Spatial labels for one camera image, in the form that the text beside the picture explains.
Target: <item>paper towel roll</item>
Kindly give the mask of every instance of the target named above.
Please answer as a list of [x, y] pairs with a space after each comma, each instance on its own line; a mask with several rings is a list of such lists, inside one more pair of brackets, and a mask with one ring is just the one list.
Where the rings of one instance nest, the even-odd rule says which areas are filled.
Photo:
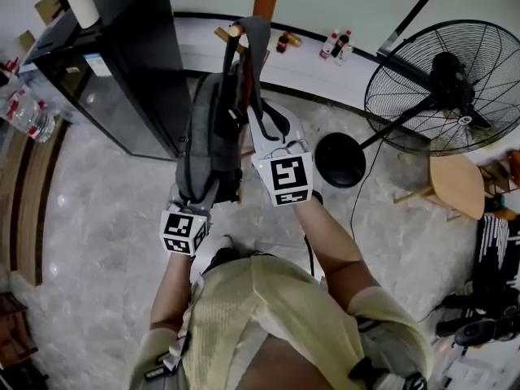
[[83, 29], [90, 28], [98, 21], [99, 13], [94, 0], [68, 0], [68, 3]]

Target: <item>black round base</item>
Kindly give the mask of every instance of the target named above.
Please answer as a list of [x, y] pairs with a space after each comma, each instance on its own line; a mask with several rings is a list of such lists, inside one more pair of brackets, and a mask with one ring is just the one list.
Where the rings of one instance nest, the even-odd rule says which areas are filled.
[[320, 140], [314, 162], [319, 174], [336, 188], [352, 188], [365, 175], [363, 150], [351, 136], [343, 133], [327, 134]]

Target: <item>sleeve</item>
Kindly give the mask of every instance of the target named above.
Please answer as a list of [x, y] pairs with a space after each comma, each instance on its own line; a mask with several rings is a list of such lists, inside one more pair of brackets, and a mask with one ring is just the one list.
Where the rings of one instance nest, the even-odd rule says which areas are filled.
[[137, 390], [141, 387], [145, 373], [157, 367], [158, 356], [169, 351], [177, 339], [177, 332], [167, 328], [157, 328], [149, 331], [141, 342], [137, 360], [127, 377], [127, 390]]
[[430, 377], [433, 369], [430, 344], [418, 323], [383, 288], [362, 290], [350, 302], [348, 313], [379, 321], [366, 335], [385, 355], [394, 372], [407, 376], [413, 372], [411, 367], [426, 379]]

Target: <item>backpack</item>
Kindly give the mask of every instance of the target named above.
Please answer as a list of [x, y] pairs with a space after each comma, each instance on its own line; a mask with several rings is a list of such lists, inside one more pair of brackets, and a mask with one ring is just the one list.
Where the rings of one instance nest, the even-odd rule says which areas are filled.
[[[288, 131], [287, 120], [276, 110], [262, 105], [260, 98], [260, 71], [267, 52], [271, 24], [260, 16], [236, 21], [245, 31], [249, 42], [253, 91], [249, 103], [258, 118], [263, 135], [266, 133], [262, 114], [266, 113]], [[200, 203], [217, 180], [219, 188], [214, 203], [234, 202], [242, 179], [240, 134], [247, 124], [247, 111], [242, 111], [244, 85], [244, 55], [233, 62], [240, 37], [230, 37], [224, 56], [223, 71], [208, 74], [199, 80], [193, 112], [184, 138], [184, 151], [180, 154], [175, 174], [180, 197], [184, 201]]]

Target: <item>plastic bottle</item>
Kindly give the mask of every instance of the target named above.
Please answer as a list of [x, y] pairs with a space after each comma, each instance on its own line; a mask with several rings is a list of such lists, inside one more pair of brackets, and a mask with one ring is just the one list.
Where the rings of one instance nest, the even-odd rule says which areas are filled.
[[289, 38], [289, 45], [298, 47], [301, 45], [301, 38], [299, 36], [296, 36], [290, 32], [286, 32], [287, 37]]
[[331, 55], [335, 58], [338, 56], [338, 54], [341, 51], [341, 48], [349, 43], [350, 40], [350, 31], [347, 30], [347, 33], [340, 36], [340, 38], [336, 41], [336, 44], [334, 45], [334, 49], [331, 52]]
[[352, 46], [353, 48], [355, 48], [356, 45], [354, 44], [354, 39], [352, 38], [352, 32], [347, 30], [347, 35], [349, 35], [349, 45]]
[[343, 62], [349, 57], [349, 54], [351, 54], [353, 50], [354, 50], [354, 48], [350, 45], [350, 43], [343, 45], [340, 53], [334, 59], [334, 63], [336, 65], [342, 65]]
[[0, 88], [0, 116], [40, 142], [49, 140], [55, 126], [54, 117], [44, 111], [44, 106], [19, 83]]
[[276, 45], [276, 52], [280, 52], [281, 54], [285, 52], [287, 49], [287, 44], [289, 42], [289, 38], [287, 36], [287, 32], [278, 38], [278, 44]]
[[323, 43], [322, 49], [319, 51], [319, 56], [324, 59], [327, 59], [332, 50], [334, 49], [334, 45], [338, 40], [338, 34], [340, 33], [339, 29], [336, 29], [334, 33], [327, 38], [327, 40]]

